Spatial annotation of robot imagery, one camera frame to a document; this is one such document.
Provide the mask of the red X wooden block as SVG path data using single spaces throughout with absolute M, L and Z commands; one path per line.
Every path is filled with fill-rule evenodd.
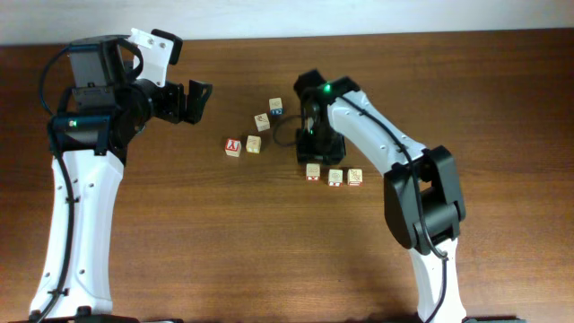
M 319 181 L 320 175 L 321 175 L 321 169 L 318 163 L 308 163 L 306 165 L 306 180 Z

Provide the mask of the red bottom wooden block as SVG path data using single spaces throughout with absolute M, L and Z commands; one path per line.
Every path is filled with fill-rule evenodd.
M 344 181 L 344 172 L 342 170 L 330 169 L 328 172 L 328 185 L 330 187 L 341 187 Z

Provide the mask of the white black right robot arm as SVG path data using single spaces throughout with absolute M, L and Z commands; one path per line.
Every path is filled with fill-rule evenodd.
M 317 70 L 293 85 L 300 100 L 297 159 L 336 165 L 351 142 L 383 178 L 388 229 L 412 260 L 422 322 L 462 322 L 456 253 L 465 203 L 453 155 L 418 143 L 382 116 L 350 77 Z

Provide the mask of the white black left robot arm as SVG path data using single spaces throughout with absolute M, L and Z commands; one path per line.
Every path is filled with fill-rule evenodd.
M 54 204 L 32 322 L 113 322 L 109 249 L 129 143 L 152 118 L 198 123 L 209 83 L 167 81 L 183 42 L 161 30 L 78 39 L 64 47 L 74 84 L 47 124 Z

